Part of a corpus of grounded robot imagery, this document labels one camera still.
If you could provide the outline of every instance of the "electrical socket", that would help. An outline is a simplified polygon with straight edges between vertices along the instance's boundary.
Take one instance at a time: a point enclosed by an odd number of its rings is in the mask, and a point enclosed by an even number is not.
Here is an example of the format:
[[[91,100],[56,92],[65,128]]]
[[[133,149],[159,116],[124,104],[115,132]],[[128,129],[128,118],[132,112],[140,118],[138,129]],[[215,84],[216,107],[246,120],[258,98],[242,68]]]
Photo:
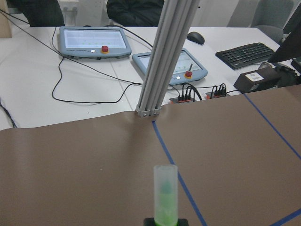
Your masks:
[[[63,12],[77,11],[79,9],[79,0],[60,0],[59,4]]]

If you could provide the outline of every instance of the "translucent cylinder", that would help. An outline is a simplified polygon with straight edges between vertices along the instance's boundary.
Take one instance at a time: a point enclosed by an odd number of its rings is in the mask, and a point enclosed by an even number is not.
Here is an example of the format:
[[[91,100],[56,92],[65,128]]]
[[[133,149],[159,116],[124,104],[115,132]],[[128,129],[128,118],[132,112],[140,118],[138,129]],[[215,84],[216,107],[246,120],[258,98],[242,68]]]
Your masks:
[[[154,167],[154,198],[156,226],[176,226],[178,223],[178,167]]]

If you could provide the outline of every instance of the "black mouse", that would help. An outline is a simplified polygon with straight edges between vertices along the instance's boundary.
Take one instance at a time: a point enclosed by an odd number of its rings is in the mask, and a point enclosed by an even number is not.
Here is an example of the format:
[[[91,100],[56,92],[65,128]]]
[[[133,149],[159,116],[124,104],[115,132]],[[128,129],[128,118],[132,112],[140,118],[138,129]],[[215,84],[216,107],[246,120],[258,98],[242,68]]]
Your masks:
[[[187,35],[187,39],[193,42],[196,42],[200,45],[203,45],[205,42],[204,37],[198,32],[190,32]]]

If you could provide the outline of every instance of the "keyboard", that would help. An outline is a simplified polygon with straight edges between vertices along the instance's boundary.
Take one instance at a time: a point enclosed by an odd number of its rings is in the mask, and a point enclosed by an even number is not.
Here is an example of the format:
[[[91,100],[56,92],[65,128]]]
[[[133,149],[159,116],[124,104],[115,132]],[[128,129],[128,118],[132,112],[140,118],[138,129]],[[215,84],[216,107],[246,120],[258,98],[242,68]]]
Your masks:
[[[215,55],[232,69],[238,69],[258,62],[268,60],[274,53],[269,47],[261,42],[252,43],[225,51]]]

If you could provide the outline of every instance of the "blue tape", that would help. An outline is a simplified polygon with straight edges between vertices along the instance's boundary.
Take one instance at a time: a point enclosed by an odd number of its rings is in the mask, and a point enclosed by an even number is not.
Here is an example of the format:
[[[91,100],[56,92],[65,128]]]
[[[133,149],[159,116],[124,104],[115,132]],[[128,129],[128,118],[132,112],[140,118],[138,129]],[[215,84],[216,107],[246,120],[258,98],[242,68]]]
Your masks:
[[[281,220],[277,221],[276,223],[270,225],[270,226],[281,226],[285,223],[287,223],[288,221],[290,221],[291,219],[297,217],[301,215],[301,209],[298,209],[297,211],[295,211],[294,213],[291,213],[290,215],[282,218]]]
[[[258,113],[265,119],[265,121],[273,128],[273,130],[280,136],[280,138],[286,143],[287,146],[298,156],[301,160],[301,155],[294,149],[294,147],[284,138],[284,136],[276,129],[276,127],[268,120],[268,118],[259,110],[259,108],[253,103],[253,101],[246,95],[244,96],[252,104],[252,106],[258,111]]]
[[[157,137],[158,137],[158,139],[159,139],[159,141],[160,141],[160,143],[161,143],[161,145],[162,145],[162,148],[163,148],[163,150],[164,150],[164,152],[165,152],[165,154],[166,154],[166,156],[167,156],[167,158],[168,158],[170,164],[175,165],[174,160],[173,160],[173,158],[172,158],[170,152],[168,151],[168,149],[167,149],[167,147],[166,147],[166,145],[165,145],[165,143],[164,143],[164,140],[163,140],[163,138],[162,138],[162,136],[161,136],[161,134],[160,134],[160,131],[159,131],[159,129],[157,128],[156,122],[155,122],[155,121],[152,121],[152,125],[153,125],[153,127],[154,127],[154,130],[155,130],[155,132],[156,132],[156,135],[157,135]],[[184,182],[184,180],[183,180],[183,178],[182,178],[182,176],[181,176],[181,174],[180,174],[179,172],[178,172],[178,179],[179,179],[180,184],[181,184],[181,186],[182,186],[184,192],[186,193],[186,195],[187,195],[187,197],[188,197],[188,199],[189,199],[189,201],[190,201],[190,203],[191,203],[191,205],[192,205],[192,207],[193,207],[195,213],[197,214],[197,217],[198,217],[199,221],[201,222],[201,224],[202,224],[203,226],[207,226],[207,223],[206,223],[205,219],[203,218],[201,212],[199,211],[197,204],[195,203],[195,201],[194,201],[192,195],[191,195],[190,192],[189,192],[188,187],[186,186],[186,184],[185,184],[185,182]]]

